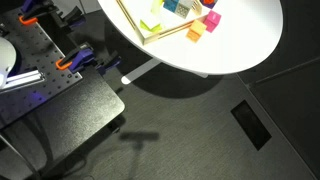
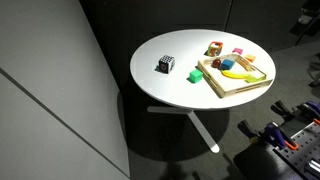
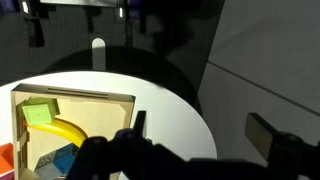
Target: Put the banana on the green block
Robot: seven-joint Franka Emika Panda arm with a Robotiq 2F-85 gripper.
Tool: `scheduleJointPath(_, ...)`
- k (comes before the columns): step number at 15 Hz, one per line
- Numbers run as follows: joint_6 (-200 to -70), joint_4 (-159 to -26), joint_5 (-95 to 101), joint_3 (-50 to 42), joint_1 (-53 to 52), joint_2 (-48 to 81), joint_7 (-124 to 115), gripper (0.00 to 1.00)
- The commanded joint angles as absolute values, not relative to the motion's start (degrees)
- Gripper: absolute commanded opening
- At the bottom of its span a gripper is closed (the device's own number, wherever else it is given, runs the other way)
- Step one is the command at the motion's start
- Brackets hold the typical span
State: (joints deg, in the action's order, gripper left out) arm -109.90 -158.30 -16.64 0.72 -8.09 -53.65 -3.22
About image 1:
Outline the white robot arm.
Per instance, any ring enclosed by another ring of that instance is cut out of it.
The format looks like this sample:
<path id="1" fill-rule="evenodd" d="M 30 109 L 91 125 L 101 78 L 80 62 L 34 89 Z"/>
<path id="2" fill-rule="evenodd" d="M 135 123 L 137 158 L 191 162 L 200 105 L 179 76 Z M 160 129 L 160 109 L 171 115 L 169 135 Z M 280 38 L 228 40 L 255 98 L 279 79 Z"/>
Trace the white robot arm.
<path id="1" fill-rule="evenodd" d="M 0 89 L 6 85 L 7 77 L 16 63 L 16 50 L 11 42 L 0 37 Z"/>

